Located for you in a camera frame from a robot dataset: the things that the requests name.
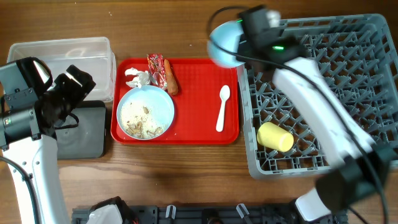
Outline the light blue bowl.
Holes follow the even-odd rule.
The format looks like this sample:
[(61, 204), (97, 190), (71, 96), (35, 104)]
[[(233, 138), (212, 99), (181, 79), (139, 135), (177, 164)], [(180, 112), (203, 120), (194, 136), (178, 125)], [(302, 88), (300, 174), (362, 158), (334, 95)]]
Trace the light blue bowl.
[[(223, 49), (236, 53), (240, 36), (243, 34), (240, 23), (237, 21), (228, 21), (215, 28), (210, 37)], [(212, 42), (207, 44), (208, 55), (217, 66), (222, 68), (235, 68), (243, 64), (237, 61), (234, 55), (217, 48)]]

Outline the white plastic spoon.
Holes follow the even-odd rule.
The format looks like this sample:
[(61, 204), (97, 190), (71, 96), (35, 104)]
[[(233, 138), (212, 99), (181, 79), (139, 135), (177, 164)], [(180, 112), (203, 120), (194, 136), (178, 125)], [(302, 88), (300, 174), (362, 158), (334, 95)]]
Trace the white plastic spoon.
[(220, 99), (221, 99), (221, 105), (220, 105), (220, 111), (218, 114), (218, 119), (216, 122), (216, 131), (217, 132), (222, 132), (224, 128), (224, 116), (225, 116), (225, 108), (226, 108), (226, 101), (230, 98), (230, 88), (228, 85), (222, 86), (220, 90)]

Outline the yellow cup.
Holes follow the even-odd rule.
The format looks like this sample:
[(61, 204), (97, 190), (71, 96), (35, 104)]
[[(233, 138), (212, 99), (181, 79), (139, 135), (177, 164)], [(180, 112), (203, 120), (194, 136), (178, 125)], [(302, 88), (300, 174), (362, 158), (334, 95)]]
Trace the yellow cup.
[(256, 137), (260, 145), (280, 152), (291, 150), (294, 144), (294, 137), (290, 132), (271, 122), (262, 124)]

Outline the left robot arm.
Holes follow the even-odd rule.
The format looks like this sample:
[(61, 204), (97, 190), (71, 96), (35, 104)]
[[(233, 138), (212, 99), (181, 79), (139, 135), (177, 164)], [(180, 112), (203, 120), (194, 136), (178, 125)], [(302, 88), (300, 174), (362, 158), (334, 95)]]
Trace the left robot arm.
[(26, 57), (1, 67), (1, 160), (12, 174), (22, 223), (69, 223), (57, 165), (57, 135), (95, 87), (74, 65), (52, 77)]

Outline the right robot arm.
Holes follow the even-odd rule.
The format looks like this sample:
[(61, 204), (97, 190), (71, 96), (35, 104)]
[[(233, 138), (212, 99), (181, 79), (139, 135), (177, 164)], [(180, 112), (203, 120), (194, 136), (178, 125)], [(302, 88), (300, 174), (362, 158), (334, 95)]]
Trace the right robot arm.
[(377, 193), (383, 222), (388, 223), (384, 184), (396, 153), (390, 146), (376, 143), (355, 123), (326, 85), (305, 46), (291, 35), (281, 37), (280, 27), (271, 25), (269, 15), (264, 6), (239, 13), (236, 58), (261, 72), (273, 73), (274, 85), (303, 116), (333, 167), (312, 190), (296, 199), (297, 213), (311, 222)]

